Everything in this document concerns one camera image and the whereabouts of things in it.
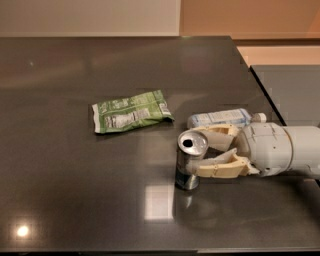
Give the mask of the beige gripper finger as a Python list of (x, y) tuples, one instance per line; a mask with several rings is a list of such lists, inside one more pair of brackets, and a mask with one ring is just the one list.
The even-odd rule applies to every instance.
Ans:
[(191, 160), (186, 165), (186, 171), (198, 177), (224, 179), (260, 173), (247, 157), (237, 155), (236, 148), (224, 152), (215, 158)]
[(203, 133), (210, 148), (226, 152), (229, 150), (233, 140), (237, 137), (240, 129), (232, 124), (215, 124), (196, 127), (197, 131)]

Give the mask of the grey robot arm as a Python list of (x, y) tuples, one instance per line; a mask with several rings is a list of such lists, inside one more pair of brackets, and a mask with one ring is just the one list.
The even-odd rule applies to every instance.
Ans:
[(251, 123), (242, 128), (232, 124), (200, 126), (195, 129), (220, 154), (192, 160), (186, 171), (198, 177), (237, 178), (276, 176), (298, 171), (320, 175), (320, 129), (314, 126), (279, 126)]

